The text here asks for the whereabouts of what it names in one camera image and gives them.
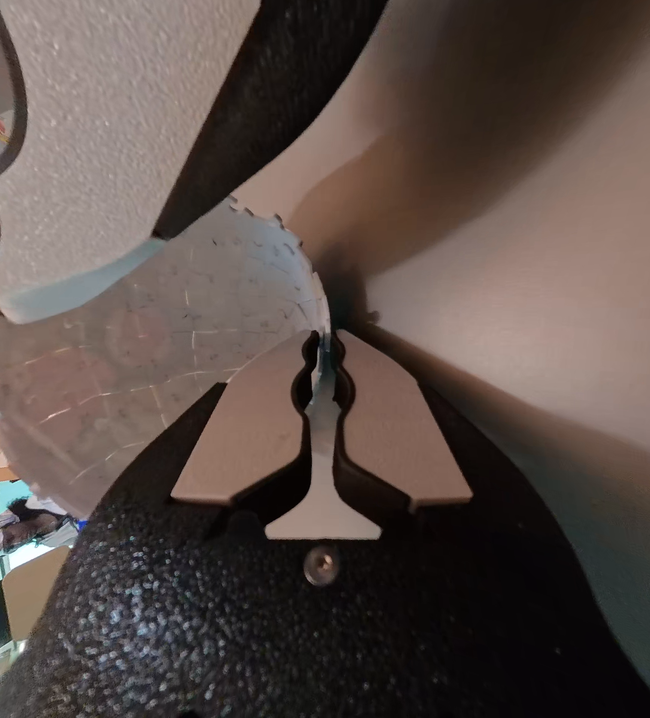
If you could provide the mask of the beige panel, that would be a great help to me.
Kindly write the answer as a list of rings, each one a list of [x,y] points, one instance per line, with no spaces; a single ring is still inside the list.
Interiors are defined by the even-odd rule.
[[[39,620],[70,548],[59,546],[15,567],[2,579],[10,634],[25,641]]]

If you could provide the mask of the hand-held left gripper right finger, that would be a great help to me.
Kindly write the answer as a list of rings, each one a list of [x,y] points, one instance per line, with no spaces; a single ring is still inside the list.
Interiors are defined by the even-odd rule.
[[[402,525],[421,510],[470,502],[473,489],[406,369],[340,330],[333,370],[333,480],[347,506],[376,525]]]

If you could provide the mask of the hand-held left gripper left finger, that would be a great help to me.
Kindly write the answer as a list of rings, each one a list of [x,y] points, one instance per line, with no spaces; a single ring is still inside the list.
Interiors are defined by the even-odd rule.
[[[179,503],[276,520],[311,486],[312,399],[320,335],[301,331],[233,375],[171,491]]]

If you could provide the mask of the partly built puzzle ball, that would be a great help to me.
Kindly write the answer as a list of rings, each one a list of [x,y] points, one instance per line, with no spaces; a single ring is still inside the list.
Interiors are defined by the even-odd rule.
[[[328,332],[329,310],[302,240],[225,200],[82,306],[0,313],[0,452],[85,518],[215,383],[304,330]]]

